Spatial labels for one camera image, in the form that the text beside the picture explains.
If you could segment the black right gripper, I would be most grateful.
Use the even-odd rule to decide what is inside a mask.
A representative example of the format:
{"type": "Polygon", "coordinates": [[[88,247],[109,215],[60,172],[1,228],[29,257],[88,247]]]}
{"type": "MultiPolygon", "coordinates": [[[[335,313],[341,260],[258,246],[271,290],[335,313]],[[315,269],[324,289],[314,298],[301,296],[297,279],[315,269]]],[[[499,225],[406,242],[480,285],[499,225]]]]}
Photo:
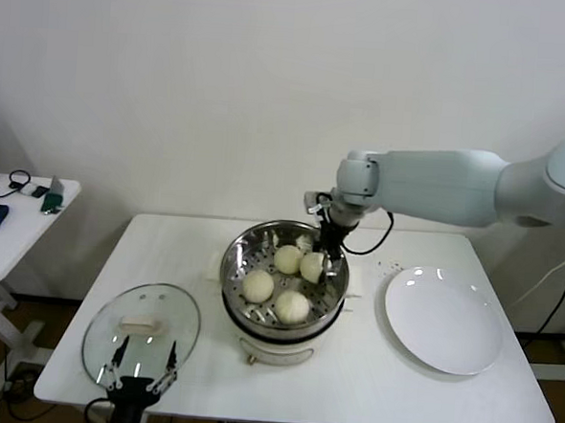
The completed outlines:
{"type": "Polygon", "coordinates": [[[343,242],[345,237],[353,231],[353,226],[339,226],[327,220],[323,220],[319,225],[320,235],[315,241],[314,250],[325,253],[322,276],[324,279],[332,279],[339,275],[343,242]]]}

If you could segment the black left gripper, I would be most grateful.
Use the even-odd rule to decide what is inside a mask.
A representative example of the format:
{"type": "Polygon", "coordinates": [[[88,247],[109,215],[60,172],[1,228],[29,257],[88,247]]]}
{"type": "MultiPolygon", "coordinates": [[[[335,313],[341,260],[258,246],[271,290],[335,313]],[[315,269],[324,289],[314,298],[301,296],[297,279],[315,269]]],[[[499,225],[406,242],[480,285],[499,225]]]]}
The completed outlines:
{"type": "Polygon", "coordinates": [[[118,371],[125,355],[129,338],[126,336],[99,374],[99,384],[107,390],[107,398],[114,406],[108,423],[141,423],[146,408],[160,400],[177,378],[176,341],[171,345],[165,371],[153,383],[151,378],[120,376],[118,371]]]}

